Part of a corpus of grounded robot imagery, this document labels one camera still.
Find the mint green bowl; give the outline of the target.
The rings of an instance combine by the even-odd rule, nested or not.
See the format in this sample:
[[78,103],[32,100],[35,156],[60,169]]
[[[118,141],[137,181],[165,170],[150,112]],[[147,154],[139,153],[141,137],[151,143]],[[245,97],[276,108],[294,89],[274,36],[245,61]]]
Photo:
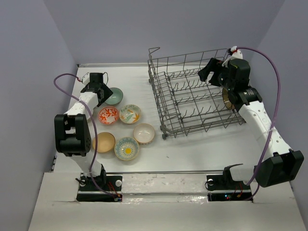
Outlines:
[[113,94],[104,102],[107,105],[118,105],[123,100],[123,91],[119,88],[110,88]]

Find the brown glazed bowl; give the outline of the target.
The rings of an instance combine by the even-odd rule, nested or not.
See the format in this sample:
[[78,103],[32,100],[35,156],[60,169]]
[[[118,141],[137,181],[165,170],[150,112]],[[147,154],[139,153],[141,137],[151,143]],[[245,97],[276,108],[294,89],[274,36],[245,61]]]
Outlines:
[[234,109],[234,105],[230,102],[229,97],[228,97],[228,91],[225,88],[222,89],[222,99],[225,104],[225,107],[228,110]]

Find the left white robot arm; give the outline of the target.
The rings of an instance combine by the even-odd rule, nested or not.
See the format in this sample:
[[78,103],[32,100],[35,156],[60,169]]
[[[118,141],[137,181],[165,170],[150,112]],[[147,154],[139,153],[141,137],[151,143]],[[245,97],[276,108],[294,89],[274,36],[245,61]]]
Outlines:
[[[56,81],[64,76],[72,76],[84,85],[79,97],[57,85]],[[67,112],[55,116],[54,129],[57,152],[74,160],[94,189],[110,195],[103,189],[107,183],[106,171],[96,160],[98,133],[93,117],[94,108],[101,106],[113,94],[103,82],[103,76],[103,73],[89,73],[80,79],[64,73],[54,79],[58,90],[76,100]]]

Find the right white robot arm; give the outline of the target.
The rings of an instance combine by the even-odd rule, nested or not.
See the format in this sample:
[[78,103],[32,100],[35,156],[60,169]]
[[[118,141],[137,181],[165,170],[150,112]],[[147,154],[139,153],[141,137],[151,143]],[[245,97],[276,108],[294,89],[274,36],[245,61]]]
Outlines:
[[229,59],[225,62],[211,58],[198,72],[202,82],[211,75],[209,83],[222,87],[231,106],[239,113],[251,129],[262,154],[257,165],[235,164],[224,169],[222,185],[232,189],[240,181],[250,181],[265,188],[292,181],[302,166],[304,156],[294,151],[282,138],[270,119],[259,92],[249,85],[250,65],[244,59]]

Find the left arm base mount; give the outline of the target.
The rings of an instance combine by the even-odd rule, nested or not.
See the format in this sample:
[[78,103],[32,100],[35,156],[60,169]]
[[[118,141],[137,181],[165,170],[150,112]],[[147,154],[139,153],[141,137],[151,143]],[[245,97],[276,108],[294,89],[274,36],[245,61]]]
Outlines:
[[99,177],[95,177],[95,183],[91,178],[82,173],[78,182],[76,200],[78,202],[122,202],[123,177],[120,175],[107,175],[106,183]]

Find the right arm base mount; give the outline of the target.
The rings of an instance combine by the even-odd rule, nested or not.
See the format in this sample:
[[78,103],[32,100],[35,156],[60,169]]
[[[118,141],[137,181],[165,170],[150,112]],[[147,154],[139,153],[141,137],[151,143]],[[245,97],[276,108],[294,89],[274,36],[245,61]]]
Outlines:
[[231,177],[230,168],[238,166],[231,165],[224,168],[220,175],[208,175],[205,181],[205,189],[208,191],[209,202],[226,201],[252,201],[251,187],[243,181],[234,181]]

